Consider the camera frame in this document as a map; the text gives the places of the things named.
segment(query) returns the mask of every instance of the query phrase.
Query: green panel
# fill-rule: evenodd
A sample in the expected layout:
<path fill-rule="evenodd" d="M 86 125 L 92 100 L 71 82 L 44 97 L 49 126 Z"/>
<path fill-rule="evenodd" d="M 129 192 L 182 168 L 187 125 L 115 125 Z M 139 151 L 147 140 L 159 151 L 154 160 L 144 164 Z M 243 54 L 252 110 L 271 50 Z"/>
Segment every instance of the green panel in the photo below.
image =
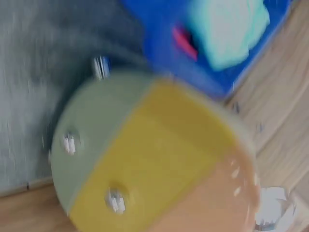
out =
<path fill-rule="evenodd" d="M 85 85 L 69 102 L 57 126 L 51 154 L 54 185 L 66 212 L 152 80 L 148 73 L 113 72 L 110 79 Z M 82 141 L 73 156 L 62 144 L 63 135 L 71 129 Z"/>

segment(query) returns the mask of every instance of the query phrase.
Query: plastic toy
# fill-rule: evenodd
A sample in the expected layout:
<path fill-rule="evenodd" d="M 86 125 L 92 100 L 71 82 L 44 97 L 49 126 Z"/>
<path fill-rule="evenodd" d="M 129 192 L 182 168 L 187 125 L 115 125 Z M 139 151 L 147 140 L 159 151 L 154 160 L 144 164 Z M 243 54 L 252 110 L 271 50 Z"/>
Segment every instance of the plastic toy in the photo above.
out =
<path fill-rule="evenodd" d="M 239 65 L 215 72 L 204 57 L 197 61 L 175 42 L 173 30 L 187 16 L 189 0 L 122 0 L 145 27 L 144 54 L 155 71 L 172 73 L 179 80 L 216 100 L 230 96 L 258 60 L 287 18 L 290 0 L 264 0 L 270 24 L 249 57 Z"/>
<path fill-rule="evenodd" d="M 247 232 L 260 199 L 248 138 L 203 94 L 113 70 L 64 110 L 54 185 L 81 232 Z"/>

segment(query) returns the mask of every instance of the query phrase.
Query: gray rug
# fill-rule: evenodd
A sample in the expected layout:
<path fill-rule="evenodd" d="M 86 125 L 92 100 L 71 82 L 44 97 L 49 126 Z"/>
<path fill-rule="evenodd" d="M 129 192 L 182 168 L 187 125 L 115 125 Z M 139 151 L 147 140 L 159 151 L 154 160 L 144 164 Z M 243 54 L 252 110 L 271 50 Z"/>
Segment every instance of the gray rug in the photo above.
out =
<path fill-rule="evenodd" d="M 0 1 L 0 193 L 51 175 L 53 129 L 91 58 L 145 66 L 141 43 L 117 0 Z"/>

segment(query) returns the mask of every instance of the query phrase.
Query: yellow panel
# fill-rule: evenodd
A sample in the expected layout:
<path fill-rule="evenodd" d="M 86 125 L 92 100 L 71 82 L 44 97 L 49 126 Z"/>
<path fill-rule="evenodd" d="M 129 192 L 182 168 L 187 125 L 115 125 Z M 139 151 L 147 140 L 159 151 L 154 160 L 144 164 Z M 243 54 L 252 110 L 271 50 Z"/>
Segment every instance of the yellow panel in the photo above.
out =
<path fill-rule="evenodd" d="M 176 85 L 160 81 L 127 120 L 73 206 L 82 232 L 140 232 L 234 147 L 232 133 Z M 118 215 L 105 204 L 109 188 L 125 194 Z"/>

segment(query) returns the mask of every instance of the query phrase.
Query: blue bin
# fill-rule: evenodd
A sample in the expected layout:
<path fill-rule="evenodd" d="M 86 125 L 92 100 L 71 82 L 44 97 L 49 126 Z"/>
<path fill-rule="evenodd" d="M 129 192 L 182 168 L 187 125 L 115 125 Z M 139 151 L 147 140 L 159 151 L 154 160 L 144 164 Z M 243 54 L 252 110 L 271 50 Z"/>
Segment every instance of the blue bin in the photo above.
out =
<path fill-rule="evenodd" d="M 287 18 L 291 0 L 264 0 L 270 24 L 241 64 L 215 72 L 205 57 L 190 58 L 175 43 L 172 29 L 183 22 L 189 0 L 123 0 L 145 27 L 144 54 L 158 72 L 172 73 L 213 99 L 233 93 Z"/>

